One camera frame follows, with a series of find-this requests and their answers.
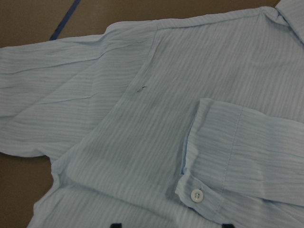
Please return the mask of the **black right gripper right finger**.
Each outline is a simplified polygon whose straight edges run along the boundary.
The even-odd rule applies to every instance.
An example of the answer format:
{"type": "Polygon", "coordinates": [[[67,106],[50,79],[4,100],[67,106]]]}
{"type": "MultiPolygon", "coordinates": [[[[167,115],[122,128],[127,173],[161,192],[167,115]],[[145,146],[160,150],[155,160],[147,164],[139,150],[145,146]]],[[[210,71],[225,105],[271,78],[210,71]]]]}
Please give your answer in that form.
{"type": "Polygon", "coordinates": [[[232,224],[223,224],[222,228],[232,228],[232,224]]]}

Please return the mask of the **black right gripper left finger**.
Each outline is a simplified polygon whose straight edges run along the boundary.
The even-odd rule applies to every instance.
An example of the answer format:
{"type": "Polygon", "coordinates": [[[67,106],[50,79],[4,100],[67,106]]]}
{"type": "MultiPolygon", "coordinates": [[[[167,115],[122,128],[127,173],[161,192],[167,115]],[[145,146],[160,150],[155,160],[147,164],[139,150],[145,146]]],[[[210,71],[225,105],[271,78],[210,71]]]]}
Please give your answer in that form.
{"type": "Polygon", "coordinates": [[[111,225],[111,228],[122,228],[122,224],[121,223],[113,223],[111,225]]]}

